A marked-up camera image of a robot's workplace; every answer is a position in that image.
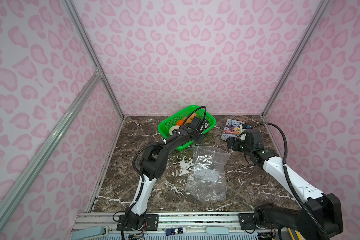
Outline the orange toy pumpkin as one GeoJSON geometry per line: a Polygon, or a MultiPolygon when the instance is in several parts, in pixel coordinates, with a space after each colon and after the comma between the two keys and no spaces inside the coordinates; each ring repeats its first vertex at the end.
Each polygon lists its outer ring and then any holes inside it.
{"type": "Polygon", "coordinates": [[[185,124],[185,121],[184,120],[180,120],[180,121],[177,121],[177,126],[182,126],[185,124]]]}

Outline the clear zip top bag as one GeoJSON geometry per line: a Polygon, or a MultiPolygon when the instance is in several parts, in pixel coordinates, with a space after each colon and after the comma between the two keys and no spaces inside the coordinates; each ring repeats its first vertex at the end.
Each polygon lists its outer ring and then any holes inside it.
{"type": "Polygon", "coordinates": [[[193,146],[193,168],[186,191],[200,202],[226,199],[225,166],[231,154],[215,147],[193,146]]]}

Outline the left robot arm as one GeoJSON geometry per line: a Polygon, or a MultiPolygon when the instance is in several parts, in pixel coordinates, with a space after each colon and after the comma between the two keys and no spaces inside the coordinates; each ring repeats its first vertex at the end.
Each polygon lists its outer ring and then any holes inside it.
{"type": "Polygon", "coordinates": [[[140,230],[144,225],[148,201],[156,181],[164,174],[170,154],[189,142],[204,139],[204,130],[209,122],[206,119],[194,117],[191,122],[172,130],[172,135],[161,142],[152,142],[139,150],[133,158],[134,171],[140,181],[131,204],[125,214],[118,219],[123,232],[130,227],[140,230]]]}

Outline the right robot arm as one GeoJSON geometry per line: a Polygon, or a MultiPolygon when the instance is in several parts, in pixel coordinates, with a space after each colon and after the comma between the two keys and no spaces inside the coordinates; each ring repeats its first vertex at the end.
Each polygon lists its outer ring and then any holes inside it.
{"type": "Polygon", "coordinates": [[[270,203],[257,206],[255,225],[275,224],[296,230],[306,240],[329,240],[344,231],[340,199],[311,185],[287,165],[286,157],[266,149],[258,129],[244,130],[237,137],[227,138],[226,142],[228,149],[242,152],[255,166],[277,180],[301,207],[292,210],[270,203]]]}

